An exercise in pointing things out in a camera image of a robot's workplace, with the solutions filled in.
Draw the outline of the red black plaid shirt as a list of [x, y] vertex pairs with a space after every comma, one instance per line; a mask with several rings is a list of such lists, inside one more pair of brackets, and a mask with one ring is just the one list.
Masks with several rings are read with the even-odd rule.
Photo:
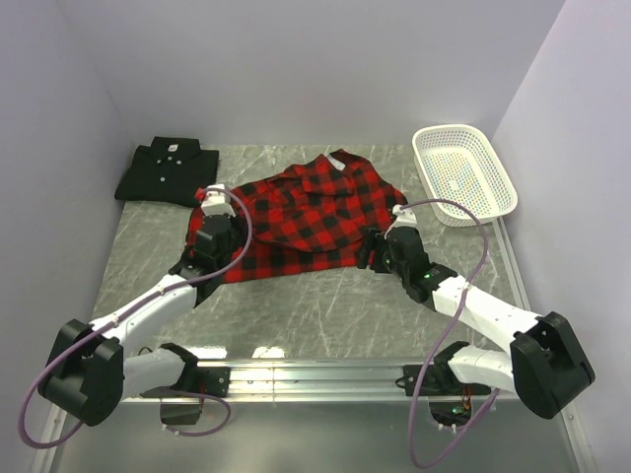
[[403, 193], [363, 157], [337, 150], [233, 188], [253, 241], [228, 284], [354, 267], [367, 232], [386, 231]]

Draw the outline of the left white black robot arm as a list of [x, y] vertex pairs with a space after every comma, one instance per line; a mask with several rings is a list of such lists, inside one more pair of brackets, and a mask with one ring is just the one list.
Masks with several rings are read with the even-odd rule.
[[146, 355], [136, 351], [166, 322], [209, 299], [251, 240], [248, 214], [204, 217], [193, 246], [147, 293], [90, 323], [72, 319], [60, 328], [35, 392], [90, 427], [130, 397], [206, 395], [198, 359], [187, 349], [166, 343]]

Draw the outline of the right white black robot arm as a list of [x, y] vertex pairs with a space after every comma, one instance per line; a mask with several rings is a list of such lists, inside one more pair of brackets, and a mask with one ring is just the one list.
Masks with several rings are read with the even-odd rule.
[[585, 391], [596, 373], [569, 320], [539, 315], [467, 284], [453, 269], [430, 260], [411, 227], [370, 229], [359, 250], [359, 268], [394, 275], [406, 295], [495, 344], [480, 349], [454, 342], [428, 363], [420, 392], [454, 394], [474, 384], [516, 394], [530, 412], [552, 419]]

